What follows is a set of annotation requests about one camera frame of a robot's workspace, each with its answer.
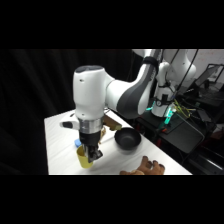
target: green light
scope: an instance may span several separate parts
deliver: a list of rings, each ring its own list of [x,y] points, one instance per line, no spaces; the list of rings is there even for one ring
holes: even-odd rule
[[[148,108],[148,109],[146,109],[146,110],[147,110],[147,111],[152,110],[152,109],[153,109],[154,104],[155,104],[155,101],[153,102],[152,107],[151,107],[151,108]]]
[[[167,113],[167,118],[166,118],[166,120],[165,120],[165,124],[169,124],[172,115],[173,115],[173,111],[171,110],[171,108],[169,108],[169,111],[168,111],[168,113]]]
[[[167,117],[165,120],[165,124],[169,124],[171,117]]]

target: yellow cup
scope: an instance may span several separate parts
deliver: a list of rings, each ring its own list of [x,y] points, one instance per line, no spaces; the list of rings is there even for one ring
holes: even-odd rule
[[[88,162],[88,158],[85,156],[82,145],[77,149],[77,156],[82,168],[89,169],[90,167],[93,166],[93,162],[92,163]]]

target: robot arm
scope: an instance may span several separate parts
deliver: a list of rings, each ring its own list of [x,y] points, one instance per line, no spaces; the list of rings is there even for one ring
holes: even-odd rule
[[[98,150],[98,142],[105,107],[127,119],[133,119],[143,114],[148,106],[162,49],[134,49],[134,52],[144,60],[136,81],[132,83],[114,80],[100,66],[83,66],[75,71],[73,86],[76,111],[67,115],[60,126],[79,130],[89,163],[103,156]]]
[[[191,65],[186,52],[186,49],[166,49],[164,51],[163,56],[166,62],[161,63],[159,67],[156,100],[152,109],[152,113],[157,117],[168,116],[176,91],[174,84],[181,83]],[[196,67],[192,65],[185,81],[192,79],[195,74]]]

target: white tabletop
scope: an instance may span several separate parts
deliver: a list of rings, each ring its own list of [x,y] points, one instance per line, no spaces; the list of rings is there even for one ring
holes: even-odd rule
[[[94,162],[90,169],[80,166],[76,155],[74,141],[79,138],[78,131],[64,129],[59,121],[66,115],[60,114],[45,119],[45,134],[47,143],[48,168],[50,175],[119,175],[120,171],[132,171],[139,167],[143,156],[149,160],[157,160],[166,167],[165,175],[191,175],[157,146],[142,136],[142,142],[134,152],[125,152],[119,148],[114,140],[115,132],[107,128],[100,150],[103,157]],[[107,114],[123,127],[130,127],[120,117],[110,111]]]

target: black background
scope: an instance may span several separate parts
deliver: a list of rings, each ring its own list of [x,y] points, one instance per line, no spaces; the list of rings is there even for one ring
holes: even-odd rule
[[[132,81],[141,61],[131,49],[0,50],[0,174],[48,174],[44,119],[75,108],[75,69]]]

